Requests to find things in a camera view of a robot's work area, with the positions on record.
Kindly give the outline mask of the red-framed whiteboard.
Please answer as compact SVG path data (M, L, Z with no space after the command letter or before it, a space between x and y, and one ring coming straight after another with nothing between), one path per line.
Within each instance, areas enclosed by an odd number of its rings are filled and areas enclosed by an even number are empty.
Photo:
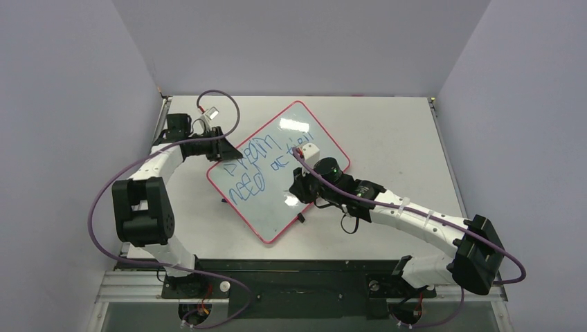
M306 104L296 100L238 147L243 157L214 164L210 184L263 243L274 242L307 209L289 193L300 163L292 151L315 143L345 171L351 161Z

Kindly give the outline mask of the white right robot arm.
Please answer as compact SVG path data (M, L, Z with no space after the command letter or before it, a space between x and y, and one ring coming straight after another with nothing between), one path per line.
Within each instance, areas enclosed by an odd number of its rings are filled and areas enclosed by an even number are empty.
M332 157L318 161L312 173L295 168L289 192L302 203L323 199L357 221L395 228L440 250L438 256L403 257L390 277L391 288L399 295L440 284L487 295L494 285L504 247L484 216L467 219L426 209L382 185L345 174Z

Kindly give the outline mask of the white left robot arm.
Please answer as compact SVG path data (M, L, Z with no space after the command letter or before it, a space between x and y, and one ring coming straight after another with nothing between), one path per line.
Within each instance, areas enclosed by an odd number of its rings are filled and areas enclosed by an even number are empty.
M187 113L168 115L167 127L152 147L154 157L111 187L118 238L150 253L163 264L169 289L188 297L202 296L210 281L195 271L197 257L174 234L175 218L166 184L191 156L205 156L214 163L243 157L223 136L221 127L210 125L209 116L202 115L198 121L201 133L193 132L194 121Z

